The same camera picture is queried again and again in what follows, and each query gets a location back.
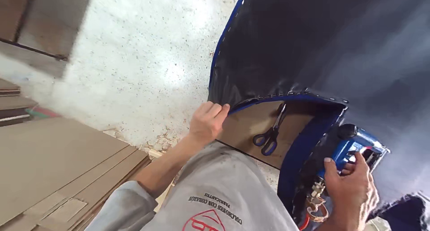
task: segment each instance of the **hand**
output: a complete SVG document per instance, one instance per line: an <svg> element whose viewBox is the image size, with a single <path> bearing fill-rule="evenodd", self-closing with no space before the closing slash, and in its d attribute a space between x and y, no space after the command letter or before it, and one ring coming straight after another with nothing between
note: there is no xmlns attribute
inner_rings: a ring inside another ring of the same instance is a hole
<svg viewBox="0 0 430 231"><path fill-rule="evenodd" d="M324 159L325 184L333 201L331 221L339 230L362 231L379 195L364 157L355 153L356 164L347 164L339 176L331 158Z"/></svg>
<svg viewBox="0 0 430 231"><path fill-rule="evenodd" d="M230 105L204 102L194 112L190 122L188 136L203 146L215 140L222 130L222 123L227 117Z"/></svg>

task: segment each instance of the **fingers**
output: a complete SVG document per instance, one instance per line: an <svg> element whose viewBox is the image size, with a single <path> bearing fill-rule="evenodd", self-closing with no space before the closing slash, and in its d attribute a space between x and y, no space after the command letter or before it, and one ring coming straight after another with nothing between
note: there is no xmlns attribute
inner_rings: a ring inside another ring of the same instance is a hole
<svg viewBox="0 0 430 231"><path fill-rule="evenodd" d="M344 169L342 170L342 174L344 175L350 175L354 172L355 170L355 164L351 164L351 163L346 163L344 166Z"/></svg>
<svg viewBox="0 0 430 231"><path fill-rule="evenodd" d="M223 123L224 119L227 118L228 112L230 111L230 105L224 104L221 108L221 111L215 116L215 121L219 123Z"/></svg>
<svg viewBox="0 0 430 231"><path fill-rule="evenodd" d="M373 175L371 173L368 174L368 178L369 178L369 182L370 182L370 186L372 189L372 197L371 197L371 209L374 209L378 203L379 203L379 194L378 194L378 190L376 189L376 186L374 184L373 181Z"/></svg>
<svg viewBox="0 0 430 231"><path fill-rule="evenodd" d="M340 176L338 174L338 170L336 169L336 163L331 158L324 158L324 167L325 167L325 183L327 184L327 188L330 188L331 185L336 185L340 180Z"/></svg>
<svg viewBox="0 0 430 231"><path fill-rule="evenodd" d="M344 174L344 175L351 175L351 173L352 173L352 171L350 171L350 170L347 170L347 169L342 170L342 174Z"/></svg>
<svg viewBox="0 0 430 231"><path fill-rule="evenodd" d="M209 111L209 109L212 107L212 105L213 105L213 102L211 102L211 101L204 102L204 103L200 104L200 107L197 108L195 113L198 115L203 115Z"/></svg>
<svg viewBox="0 0 430 231"><path fill-rule="evenodd" d="M212 107L208 110L208 117L214 118L220 111L222 107L218 103L212 104Z"/></svg>
<svg viewBox="0 0 430 231"><path fill-rule="evenodd" d="M360 175L368 175L369 173L369 166L366 163L366 160L364 159L364 157L362 156L362 154L360 152L356 152L354 154L355 159L356 159L356 167L355 167L355 172L354 173L358 173Z"/></svg>
<svg viewBox="0 0 430 231"><path fill-rule="evenodd" d="M355 170L355 164L351 164L351 163L346 163L344 166L344 169L347 169L349 171L354 171Z"/></svg>

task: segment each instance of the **cardboard sheet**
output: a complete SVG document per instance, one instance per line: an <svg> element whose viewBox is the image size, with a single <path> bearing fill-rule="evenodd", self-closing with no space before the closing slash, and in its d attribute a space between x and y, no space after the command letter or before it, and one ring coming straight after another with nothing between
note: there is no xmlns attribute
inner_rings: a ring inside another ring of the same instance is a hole
<svg viewBox="0 0 430 231"><path fill-rule="evenodd" d="M24 215L19 215L0 227L0 231L31 231L36 222Z"/></svg>
<svg viewBox="0 0 430 231"><path fill-rule="evenodd" d="M94 207L99 200L103 198L117 183L121 181L133 168L135 168L145 157L147 157L143 151L135 151L121 163L116 165L114 168L109 170L106 174L101 176L95 182L90 184L88 187L83 189L77 195L75 199L88 203L83 207L74 217L68 222L59 222L51 215L42 219L39 225L56 231L67 231L77 221L79 221L87 212Z"/></svg>
<svg viewBox="0 0 430 231"><path fill-rule="evenodd" d="M280 169L285 154L297 135L314 117L314 105L306 102L287 104L287 115L279 127L278 146L270 156L261 154L261 148L252 143L257 134L265 133L278 117L277 109L282 101L264 102L231 114L223 123L218 140L250 156Z"/></svg>
<svg viewBox="0 0 430 231"><path fill-rule="evenodd" d="M58 222L67 222L79 211L81 211L88 203L80 201L76 198L67 200L63 205L58 207L48 217Z"/></svg>
<svg viewBox="0 0 430 231"><path fill-rule="evenodd" d="M69 198L74 197L76 194L85 189L88 185L100 178L136 150L137 148L134 146L125 147L96 167L74 179L60 190L38 202L36 205L26 210L24 214L30 215L36 220L43 219L45 216L55 210L55 208L58 208L60 205L64 204Z"/></svg>
<svg viewBox="0 0 430 231"><path fill-rule="evenodd" d="M0 78L0 97L19 96L20 93L19 86Z"/></svg>
<svg viewBox="0 0 430 231"><path fill-rule="evenodd" d="M0 225L128 146L65 118L0 127L0 142Z"/></svg>
<svg viewBox="0 0 430 231"><path fill-rule="evenodd" d="M37 102L25 97L1 97L0 110L34 107Z"/></svg>
<svg viewBox="0 0 430 231"><path fill-rule="evenodd" d="M126 181L130 181L134 179L134 176L143 168L145 168L149 163L151 163L151 160L148 157L145 157L143 161L141 161L135 168L133 168L132 171L130 171L121 181L119 181L106 195L104 195L84 216L79 219L79 221L75 222L72 227L69 228L69 230L76 230L81 229L79 226L85 222L88 218L93 216L94 214L98 213L98 210L100 210L105 203L105 201L109 198L109 196L112 194L112 192L117 189L121 184L125 183Z"/></svg>
<svg viewBox="0 0 430 231"><path fill-rule="evenodd" d="M19 90L19 86L0 78L0 91Z"/></svg>

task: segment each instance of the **wire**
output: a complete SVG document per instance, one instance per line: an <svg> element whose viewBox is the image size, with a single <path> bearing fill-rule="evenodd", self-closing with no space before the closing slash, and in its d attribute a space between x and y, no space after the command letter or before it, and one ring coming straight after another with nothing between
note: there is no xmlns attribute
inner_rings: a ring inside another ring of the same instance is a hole
<svg viewBox="0 0 430 231"><path fill-rule="evenodd" d="M307 225L309 224L309 220L310 220L309 214L306 213L306 218L304 219L303 224L300 227L298 227L298 230L300 230L300 231L304 230L307 227Z"/></svg>

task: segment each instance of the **red logo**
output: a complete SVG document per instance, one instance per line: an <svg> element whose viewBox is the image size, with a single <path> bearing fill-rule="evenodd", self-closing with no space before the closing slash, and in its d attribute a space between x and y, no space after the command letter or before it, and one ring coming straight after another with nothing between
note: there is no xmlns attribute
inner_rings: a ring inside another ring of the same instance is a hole
<svg viewBox="0 0 430 231"><path fill-rule="evenodd" d="M192 216L182 228L182 231L225 231L224 225L216 214L215 209L197 213Z"/></svg>

